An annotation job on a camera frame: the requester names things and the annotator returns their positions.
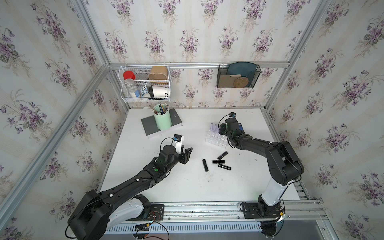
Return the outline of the black lipstick silver band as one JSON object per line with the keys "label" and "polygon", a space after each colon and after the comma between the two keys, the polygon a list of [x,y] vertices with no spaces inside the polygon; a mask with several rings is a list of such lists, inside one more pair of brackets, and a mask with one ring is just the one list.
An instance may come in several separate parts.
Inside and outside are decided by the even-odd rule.
{"label": "black lipstick silver band", "polygon": [[206,159],[203,159],[202,162],[203,162],[203,166],[204,166],[205,172],[208,172],[209,168],[208,168]]}

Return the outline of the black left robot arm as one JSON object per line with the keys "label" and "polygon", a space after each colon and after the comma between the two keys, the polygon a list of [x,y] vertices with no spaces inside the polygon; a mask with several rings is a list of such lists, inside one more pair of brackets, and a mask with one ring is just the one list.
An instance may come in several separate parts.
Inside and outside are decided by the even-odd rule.
{"label": "black left robot arm", "polygon": [[68,219],[67,228],[77,240],[99,240],[105,232],[126,220],[146,218],[151,203],[142,195],[160,183],[177,164],[190,160],[192,148],[166,145],[159,156],[129,180],[102,192],[85,193]]}

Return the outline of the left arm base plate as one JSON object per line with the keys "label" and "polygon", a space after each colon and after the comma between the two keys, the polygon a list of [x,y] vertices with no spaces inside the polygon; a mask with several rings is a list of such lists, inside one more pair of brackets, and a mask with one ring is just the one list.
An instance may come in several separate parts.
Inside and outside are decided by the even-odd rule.
{"label": "left arm base plate", "polygon": [[164,212],[164,204],[154,204],[150,207],[144,207],[143,211],[139,214],[139,216],[132,220],[162,221],[164,219]]}

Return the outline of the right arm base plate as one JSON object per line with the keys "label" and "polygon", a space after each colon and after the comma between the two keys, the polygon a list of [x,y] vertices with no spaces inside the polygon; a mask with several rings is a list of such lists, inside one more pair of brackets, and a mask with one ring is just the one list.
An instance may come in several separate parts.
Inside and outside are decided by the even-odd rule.
{"label": "right arm base plate", "polygon": [[282,207],[277,204],[273,207],[259,207],[257,202],[241,202],[240,210],[245,219],[279,219],[283,212]]}

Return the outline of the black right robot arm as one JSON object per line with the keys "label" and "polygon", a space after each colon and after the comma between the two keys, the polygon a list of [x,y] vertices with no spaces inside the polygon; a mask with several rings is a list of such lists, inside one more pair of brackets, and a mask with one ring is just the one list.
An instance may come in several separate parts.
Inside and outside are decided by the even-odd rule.
{"label": "black right robot arm", "polygon": [[245,217],[254,212],[257,218],[275,219],[284,212],[281,198],[285,191],[290,185],[299,182],[305,171],[292,145],[287,141],[268,142],[246,134],[233,113],[224,123],[219,123],[219,134],[227,137],[232,148],[266,158],[271,179],[266,190],[259,195],[257,203],[244,206],[243,212],[249,212]]}

